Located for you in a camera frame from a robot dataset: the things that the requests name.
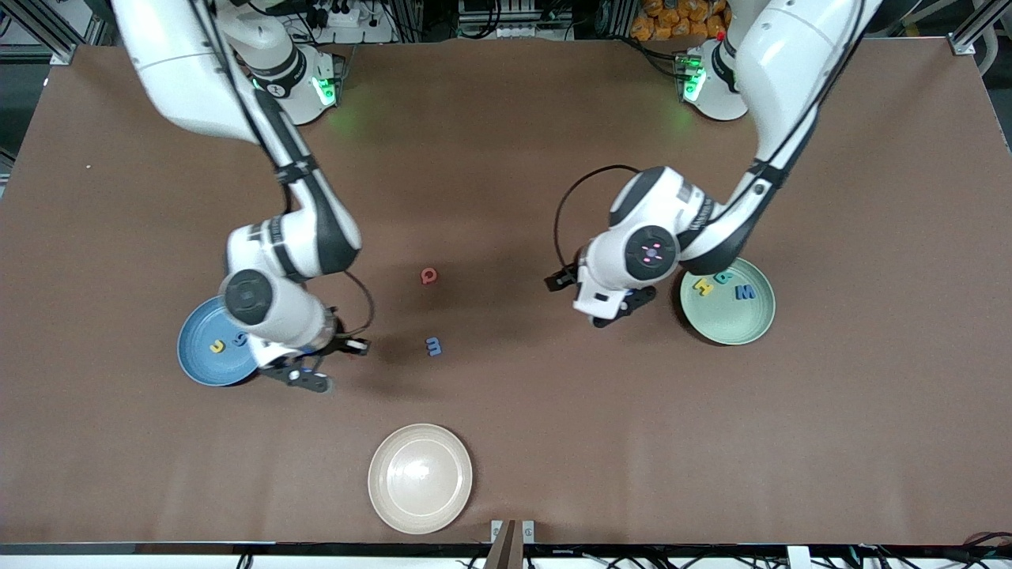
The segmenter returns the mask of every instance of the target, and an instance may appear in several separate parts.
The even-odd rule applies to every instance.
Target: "plate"
[[[431,534],[448,525],[471,496],[471,457],[445,428],[420,423],[394,431],[369,464],[369,500],[388,525]]]
[[[723,273],[716,275],[685,273],[679,290],[682,312],[689,324],[704,337],[727,345],[741,345],[759,339],[773,324],[776,298],[769,279],[756,266],[737,258]],[[700,287],[712,286],[703,296]],[[739,287],[749,286],[752,294]]]
[[[176,355],[191,380],[209,387],[237,384],[256,371],[247,334],[229,320],[221,297],[205,301],[186,318]]]

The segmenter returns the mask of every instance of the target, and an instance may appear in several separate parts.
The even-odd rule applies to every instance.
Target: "black cable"
[[[0,21],[0,23],[3,23],[3,31],[0,31],[0,37],[3,37],[3,34],[4,34],[4,33],[7,33],[7,30],[8,30],[8,29],[10,29],[10,22],[11,22],[11,21],[12,21],[12,20],[13,20],[14,18],[13,18],[13,17],[11,17],[10,15],[7,15],[7,14],[4,14],[4,13],[3,13],[2,11],[0,11],[0,15],[3,15],[3,16],[5,16],[5,17],[3,18],[3,20],[2,20],[2,21]]]
[[[495,3],[489,8],[489,21],[485,24],[481,31],[477,35],[468,35],[465,32],[460,32],[461,37],[467,37],[468,39],[483,39],[492,34],[493,31],[499,27],[500,18],[503,14],[503,5],[501,0],[494,0]]]
[[[267,159],[270,160],[270,163],[276,170],[279,167],[279,164],[267,150],[267,143],[263,139],[263,133],[260,132],[259,127],[257,127],[256,121],[253,119],[253,115],[250,113],[249,108],[246,106],[246,102],[240,94],[239,85],[236,83],[236,76],[232,73],[231,62],[226,56],[229,52],[226,52],[225,45],[222,42],[222,36],[218,30],[218,24],[215,23],[215,14],[210,12],[207,14],[207,19],[210,24],[208,27],[200,17],[200,11],[196,8],[195,3],[190,3],[190,10],[193,13],[193,17],[196,18],[197,22],[200,24],[201,31],[203,31],[204,36],[207,38],[207,46],[214,52],[215,59],[218,60],[219,65],[222,67],[222,72],[225,74],[226,79],[229,80],[233,94],[236,96],[236,101],[239,102],[239,109],[242,111],[243,118],[246,120],[246,126],[249,127],[250,132],[253,133],[253,137],[256,139],[257,144],[260,145],[260,149],[267,155]],[[287,184],[280,182],[278,185],[281,187],[281,195],[284,198],[284,213],[288,214],[291,212],[291,188],[289,188]]]
[[[258,13],[258,14],[263,14],[265,16],[274,17],[272,14],[268,14],[264,10],[261,10],[260,8],[257,8],[256,6],[254,6],[253,2],[247,2],[246,5],[249,6],[250,8],[253,8],[253,11],[256,12],[256,13]]]
[[[236,563],[236,569],[250,569],[253,567],[253,554],[244,553],[239,556],[239,562]]]
[[[296,15],[299,16],[299,19],[303,22],[303,25],[306,26],[306,32],[310,34],[310,39],[312,39],[311,43],[313,44],[313,47],[319,48],[320,43],[317,42],[316,33],[313,33],[313,28],[310,27],[309,22],[306,21],[305,17],[303,17],[303,13],[300,12],[299,10],[296,10]]]
[[[889,560],[886,559],[886,556],[882,555],[882,552],[879,548],[874,548],[874,552],[875,552],[875,557],[878,558],[878,569],[893,569],[893,566],[890,565]]]
[[[609,563],[607,567],[605,567],[604,569],[616,569],[618,567],[618,564],[621,563],[622,561],[631,561],[632,564],[639,567],[640,569],[647,569],[646,567],[643,566],[643,563],[640,563],[639,561],[637,561],[631,557],[619,557],[618,559]]]
[[[562,215],[563,215],[563,206],[566,205],[566,200],[569,199],[569,196],[570,196],[571,193],[573,193],[573,190],[575,190],[577,187],[580,187],[580,184],[582,184],[583,182],[587,181],[588,179],[596,176],[597,174],[600,174],[602,172],[607,172],[609,170],[628,170],[629,172],[632,172],[635,174],[639,174],[640,173],[640,170],[637,170],[632,166],[626,166],[625,164],[612,164],[610,166],[605,166],[603,168],[598,168],[598,169],[594,170],[593,172],[590,172],[589,174],[585,174],[583,177],[581,177],[580,179],[576,180],[576,183],[574,183],[573,185],[571,185],[570,188],[566,190],[566,193],[563,194],[562,199],[559,200],[559,207],[556,208],[556,221],[555,221],[555,223],[552,226],[552,236],[553,236],[553,239],[555,240],[555,244],[556,244],[556,257],[559,258],[559,265],[561,267],[563,267],[563,268],[566,268],[566,264],[567,264],[566,260],[563,259],[563,249],[562,249],[562,247],[559,246],[559,220],[562,218]]]
[[[840,58],[840,61],[836,63],[836,66],[834,66],[832,72],[829,75],[829,79],[826,81],[826,83],[823,84],[822,89],[819,90],[819,93],[816,94],[816,96],[812,99],[812,102],[810,102],[809,105],[805,108],[805,111],[802,112],[802,114],[797,117],[797,121],[794,123],[794,127],[790,129],[790,132],[787,133],[787,136],[783,138],[783,141],[780,142],[780,145],[777,146],[776,150],[774,150],[769,155],[769,160],[763,161],[762,165],[759,166],[759,169],[756,171],[752,179],[758,179],[762,177],[763,173],[766,172],[766,168],[768,168],[769,165],[774,160],[776,160],[777,155],[779,155],[780,152],[783,151],[783,149],[787,146],[787,143],[790,142],[792,138],[794,138],[795,134],[797,134],[797,130],[800,129],[802,125],[805,124],[805,119],[812,112],[812,109],[814,109],[816,105],[822,104],[822,102],[826,100],[826,97],[829,95],[830,89],[833,88],[833,85],[836,84],[836,80],[839,79],[840,75],[843,74],[844,68],[847,67],[847,64],[850,62],[850,58],[852,58],[854,52],[857,51],[857,45],[860,44],[861,40],[861,35],[862,35],[860,33],[861,14],[864,12],[864,3],[865,0],[861,0],[860,4],[857,7],[857,12],[854,14],[854,26],[850,33],[850,39],[849,39],[850,47],[848,48],[846,56]],[[724,211],[721,212],[715,218],[710,220],[710,223],[715,222],[721,218],[723,218],[728,212],[733,210],[735,204],[737,204],[740,199],[742,199],[742,197],[744,197],[747,194],[748,194],[747,191],[743,191],[737,198],[735,198],[735,200],[727,204],[724,207]]]
[[[401,27],[401,21],[394,17],[394,14],[392,14],[390,12],[390,9],[387,8],[387,4],[386,3],[380,2],[380,5],[383,6],[383,11],[387,14],[387,17],[390,18],[390,22],[391,22],[392,26],[394,26],[394,27],[397,28],[397,34],[399,35],[398,42],[401,43],[401,44],[405,44],[406,42],[404,40],[404,37],[407,35],[407,33],[405,33],[404,29]],[[415,29],[415,28],[411,27],[408,24],[404,24],[404,26],[407,27],[408,29],[410,29],[411,31],[414,31],[418,35],[422,34],[422,32],[420,30]]]
[[[678,73],[675,73],[673,71],[668,71],[667,69],[664,69],[656,61],[654,61],[651,58],[651,56],[648,56],[647,54],[644,54],[644,57],[647,58],[647,63],[649,63],[654,69],[660,71],[662,75],[665,75],[667,77],[671,77],[672,79],[679,79],[679,78],[687,79],[688,78],[688,76],[686,76],[686,75],[679,75]]]
[[[457,561],[457,563],[459,563],[460,565],[463,565],[467,569],[475,569],[475,562],[476,561],[478,561],[478,556],[477,555],[475,557],[472,557],[471,561],[468,562],[467,565],[463,565],[462,561]]]
[[[900,563],[903,563],[907,567],[910,567],[910,569],[921,569],[920,567],[917,566],[917,564],[915,564],[911,560],[907,559],[906,557],[903,557],[901,555],[896,555],[895,553],[890,553],[889,551],[886,551],[886,553],[889,554],[889,555],[891,555],[891,556],[893,556],[893,557],[895,557],[895,558],[897,558],[897,559],[899,559]]]
[[[985,535],[981,536],[980,538],[977,538],[976,540],[973,540],[973,541],[969,541],[969,542],[966,542],[966,543],[962,544],[962,547],[968,548],[968,547],[979,546],[979,545],[983,544],[984,542],[990,542],[991,540],[994,540],[995,538],[1012,538],[1012,533],[1009,533],[1009,532],[992,532],[990,534],[985,534]]]
[[[645,559],[654,564],[657,569],[679,569],[677,565],[669,561],[666,557],[647,557]]]
[[[737,555],[733,555],[731,557],[733,559],[737,559],[738,561],[740,561],[741,563],[744,563],[745,565],[748,565],[749,567],[752,567],[752,569],[762,569],[761,567],[759,567],[759,564],[756,563],[755,561],[749,561],[749,560],[747,560],[745,558],[738,557]]]
[[[712,556],[712,555],[716,555],[718,553],[720,553],[720,552],[711,551],[711,552],[706,552],[706,553],[703,553],[701,555],[698,555],[695,558],[693,558],[691,561],[689,561],[688,563],[686,563],[685,565],[682,565],[682,569],[689,569],[689,567],[691,567],[691,566],[695,565],[696,563],[702,561],[703,558],[706,558],[706,557],[709,557],[709,556]]]
[[[673,54],[662,54],[661,52],[655,52],[654,50],[650,50],[636,37],[626,37],[624,35],[608,35],[605,36],[604,39],[618,39],[622,44],[625,44],[626,46],[632,48],[634,50],[640,52],[641,54],[645,56],[650,56],[652,58],[657,58],[659,60],[675,61],[675,58],[677,57]]]
[[[365,324],[362,324],[361,326],[355,328],[350,332],[343,332],[340,334],[336,334],[334,336],[335,338],[350,338],[356,334],[361,334],[369,326],[372,325],[372,319],[375,317],[376,313],[375,301],[372,300],[372,293],[369,293],[368,288],[361,280],[359,280],[357,276],[352,274],[350,270],[344,271],[344,275],[347,276],[349,279],[351,279],[352,282],[357,284],[358,288],[361,289],[362,294],[365,295],[365,302],[368,303],[369,306],[369,315],[365,318]]]

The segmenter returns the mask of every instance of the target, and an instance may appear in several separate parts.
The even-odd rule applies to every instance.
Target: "orange bag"
[[[678,20],[675,27],[671,28],[671,35],[688,35],[689,20],[687,18]]]
[[[706,36],[716,37],[724,29],[724,19],[721,16],[709,16],[706,18]]]
[[[657,16],[657,25],[664,27],[674,27],[678,20],[678,10],[666,8],[661,10],[661,14]]]
[[[709,14],[709,3],[692,0],[691,4],[692,6],[689,8],[689,19],[697,22],[705,20],[706,16]]]
[[[650,17],[657,17],[664,9],[664,0],[643,0],[643,11]]]
[[[653,34],[654,18],[639,16],[632,20],[632,26],[629,28],[629,35],[641,42],[646,42],[650,39],[650,36]]]

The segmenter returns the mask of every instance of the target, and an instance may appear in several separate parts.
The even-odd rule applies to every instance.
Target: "cable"
[[[471,561],[468,562],[467,565],[465,565],[465,563],[462,561],[457,561],[457,563],[459,563],[460,565],[463,565],[467,569],[475,569],[475,562],[476,561],[478,561],[478,556],[477,555],[475,557],[472,557]]]
[[[376,304],[375,304],[375,301],[372,300],[372,294],[369,293],[368,288],[365,287],[365,284],[362,283],[362,281],[359,280],[357,276],[355,276],[354,274],[352,274],[350,270],[344,271],[344,275],[347,276],[349,279],[351,279],[352,282],[354,282],[355,284],[357,284],[358,288],[361,289],[362,294],[365,295],[365,302],[368,303],[368,306],[369,306],[369,315],[365,318],[365,324],[362,324],[361,326],[359,326],[358,328],[355,328],[354,330],[352,330],[350,332],[343,332],[341,334],[336,334],[334,336],[335,338],[350,338],[350,337],[355,336],[357,334],[361,334],[369,326],[372,325],[372,319],[375,317],[375,313],[376,313]]]
[[[886,548],[881,548],[881,550],[884,551],[887,555],[891,555],[891,556],[899,559],[900,563],[903,563],[907,567],[910,567],[910,569],[921,569],[914,562],[912,562],[911,560],[907,559],[906,557],[903,557],[902,555],[896,555],[895,553],[890,553],[889,550],[887,550]]]
[[[361,6],[363,10],[365,10],[366,12],[368,12],[370,16],[378,16],[380,15],[380,10],[376,10],[376,0],[372,0],[372,9],[371,10],[365,7],[365,2],[364,1],[359,2],[358,5]]]
[[[569,25],[569,27],[566,28],[566,33],[563,34],[563,42],[565,42],[566,37],[569,36],[569,32],[570,32],[571,29],[573,29],[573,26],[575,26],[575,25],[583,25],[583,24],[587,23],[588,21],[590,21],[592,19],[594,19],[594,16],[587,16],[587,17],[583,18],[580,21],[570,20],[570,25]],[[573,39],[576,39],[576,32],[575,31],[573,32]]]
[[[3,37],[3,34],[7,33],[7,30],[10,29],[10,22],[13,21],[14,18],[5,14],[2,10],[0,10],[0,16],[2,16],[0,17],[0,24],[3,25],[3,31],[0,31],[0,37]]]
[[[976,539],[974,539],[972,541],[968,541],[968,542],[962,544],[962,547],[968,548],[968,547],[979,546],[979,545],[983,544],[984,542],[990,542],[991,540],[994,540],[995,538],[1012,538],[1012,533],[1009,533],[1009,532],[992,532],[990,534],[984,534],[980,538],[976,538]]]
[[[737,559],[738,561],[740,561],[740,562],[748,565],[749,567],[752,567],[752,569],[762,569],[761,567],[759,567],[759,564],[756,563],[755,561],[749,561],[749,560],[744,559],[742,557],[738,557],[737,555],[732,555],[731,557],[733,559]]]
[[[320,43],[317,42],[316,33],[313,33],[313,28],[310,27],[309,22],[306,21],[305,17],[303,17],[303,13],[297,10],[296,11],[296,15],[299,16],[299,19],[302,20],[303,25],[306,26],[306,32],[310,34],[310,39],[313,40],[312,42],[313,47],[314,48],[319,48],[320,47]]]
[[[672,54],[662,54],[661,52],[655,52],[654,50],[648,49],[636,37],[626,37],[624,35],[606,35],[604,39],[618,39],[622,44],[625,44],[629,48],[640,52],[645,56],[650,56],[652,58],[657,58],[659,60],[675,61],[675,57]]]
[[[239,563],[236,563],[236,569],[250,569],[253,567],[253,554],[244,553],[239,556]]]
[[[850,39],[849,39],[850,46],[847,49],[847,53],[843,57],[841,57],[839,61],[836,62],[836,65],[833,67],[833,70],[827,77],[826,82],[823,83],[822,88],[819,90],[818,93],[816,93],[816,96],[812,99],[812,101],[809,102],[809,105],[805,108],[805,111],[802,112],[800,115],[798,115],[797,121],[794,123],[793,128],[790,129],[790,132],[787,133],[787,136],[784,137],[783,141],[781,141],[779,146],[776,147],[776,150],[774,150],[769,155],[769,159],[762,161],[762,164],[759,166],[759,169],[756,171],[752,179],[759,179],[762,177],[763,173],[766,172],[766,168],[769,167],[769,165],[773,162],[773,160],[776,159],[777,155],[779,155],[780,152],[782,152],[783,149],[787,146],[787,143],[794,138],[795,134],[797,134],[797,130],[802,128],[802,125],[805,124],[805,119],[812,112],[812,110],[816,108],[816,105],[819,105],[824,100],[826,100],[826,97],[829,95],[830,90],[836,84],[837,79],[839,79],[840,75],[843,74],[844,68],[847,67],[848,63],[850,63],[850,58],[852,58],[854,52],[857,51],[857,45],[860,44],[861,40],[861,33],[860,33],[861,14],[864,13],[864,3],[865,0],[860,0],[860,4],[857,6],[857,12],[854,14],[854,26],[850,33]],[[737,204],[747,193],[748,192],[743,191],[735,200],[726,205],[724,207],[724,211],[721,212],[715,218],[710,220],[710,223],[720,220],[725,216],[725,214],[732,211],[734,209],[735,204]]]
[[[560,218],[562,218],[562,215],[563,215],[563,206],[566,205],[566,200],[569,199],[570,194],[573,193],[573,190],[575,190],[577,187],[579,187],[580,184],[582,184],[583,182],[587,181],[588,179],[596,176],[597,174],[600,174],[602,172],[607,172],[609,170],[628,170],[629,172],[632,172],[632,173],[636,173],[636,174],[640,173],[640,170],[637,170],[632,166],[626,166],[625,164],[612,164],[610,166],[605,166],[603,168],[598,168],[598,169],[594,170],[593,172],[590,172],[589,174],[585,174],[583,177],[581,177],[580,179],[578,179],[576,181],[576,183],[574,183],[573,185],[571,185],[570,188],[566,190],[566,193],[563,194],[562,199],[559,200],[559,207],[556,208],[556,221],[554,222],[554,224],[552,226],[552,237],[555,240],[555,244],[556,244],[556,257],[559,258],[559,265],[562,268],[566,268],[566,260],[563,259],[563,250],[562,250],[562,247],[559,246],[559,220],[560,220]]]
[[[654,61],[653,59],[651,59],[652,56],[648,56],[647,54],[644,54],[644,57],[647,58],[647,62],[651,66],[653,66],[654,69],[660,71],[662,75],[666,75],[668,77],[671,77],[672,79],[679,79],[679,78],[686,78],[687,79],[688,78],[688,76],[686,76],[686,75],[679,75],[679,74],[677,74],[677,73],[675,73],[673,71],[668,71],[667,69],[664,69],[663,67],[661,67],[660,65],[658,65],[658,63],[656,61]]]
[[[386,12],[386,13],[387,13],[387,17],[388,17],[388,18],[390,18],[390,23],[391,23],[392,27],[396,26],[396,28],[397,28],[397,34],[398,34],[398,36],[399,36],[399,37],[398,37],[398,43],[400,43],[400,44],[406,44],[406,42],[404,40],[404,38],[405,38],[405,36],[407,36],[408,34],[407,34],[407,33],[405,33],[405,32],[404,32],[404,28],[402,28],[402,27],[401,27],[401,22],[400,22],[400,20],[398,20],[397,18],[395,18],[395,17],[394,17],[394,14],[390,13],[390,9],[389,9],[389,8],[387,7],[387,4],[386,4],[386,2],[382,2],[382,1],[381,1],[381,2],[380,2],[380,5],[381,5],[381,6],[383,6],[383,10],[384,10],[384,12]],[[421,32],[420,30],[417,30],[417,29],[415,29],[415,28],[411,27],[411,26],[410,26],[410,25],[408,25],[408,24],[404,24],[404,26],[405,26],[405,27],[407,27],[408,29],[410,29],[411,31],[414,31],[415,33],[417,33],[417,34],[419,34],[419,35],[421,35],[421,34],[422,34],[422,32]]]
[[[618,564],[621,563],[622,561],[631,561],[632,564],[639,567],[640,569],[647,569],[646,567],[643,566],[643,563],[640,563],[639,561],[632,559],[631,557],[619,557],[618,559],[609,563],[608,566],[605,567],[604,569],[616,569],[618,567]]]
[[[276,170],[279,164],[274,160],[274,157],[271,156],[270,152],[267,150],[267,143],[264,142],[263,133],[260,132],[260,129],[257,127],[256,121],[253,119],[253,115],[250,113],[249,107],[246,106],[246,101],[243,100],[243,97],[239,92],[239,85],[236,83],[236,76],[234,73],[232,73],[231,62],[228,60],[228,57],[226,56],[226,54],[228,54],[229,52],[225,50],[225,45],[222,42],[222,35],[218,29],[218,24],[215,23],[214,13],[209,11],[207,13],[207,21],[210,23],[210,26],[208,27],[208,25],[204,23],[203,18],[200,17],[200,11],[197,9],[196,3],[190,2],[189,5],[193,17],[196,18],[197,22],[200,24],[201,31],[203,31],[204,36],[207,38],[207,43],[215,54],[215,59],[218,60],[219,65],[222,67],[222,72],[225,74],[226,79],[229,80],[229,85],[232,87],[232,92],[236,97],[236,101],[239,103],[239,109],[243,113],[243,118],[246,120],[246,126],[249,127],[250,132],[253,133],[253,137],[256,139],[257,144],[260,145],[260,149],[263,150],[263,153],[267,155],[267,159],[270,160],[270,163],[274,166],[274,169]],[[284,213],[289,214],[291,213],[291,206],[292,206],[291,188],[289,188],[286,184],[280,182],[278,183],[278,185],[281,187],[281,195],[284,198]]]
[[[485,24],[483,29],[479,31],[477,35],[468,35],[467,33],[461,31],[460,36],[467,37],[468,39],[483,39],[485,37],[488,37],[489,35],[492,34],[493,31],[496,30],[496,28],[499,27],[499,20],[500,18],[502,18],[502,14],[503,14],[502,2],[501,0],[495,0],[495,4],[491,8],[489,8],[489,21],[488,23]],[[494,23],[492,21],[493,16],[495,16],[496,20]]]

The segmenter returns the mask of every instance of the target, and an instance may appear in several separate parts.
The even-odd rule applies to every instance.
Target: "green indicator light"
[[[683,96],[686,100],[695,101],[702,89],[702,84],[706,82],[706,70],[700,69],[695,77],[685,82]]]
[[[320,97],[320,102],[325,105],[334,104],[334,87],[330,81],[321,81],[314,77],[313,88],[316,89],[317,95]]]

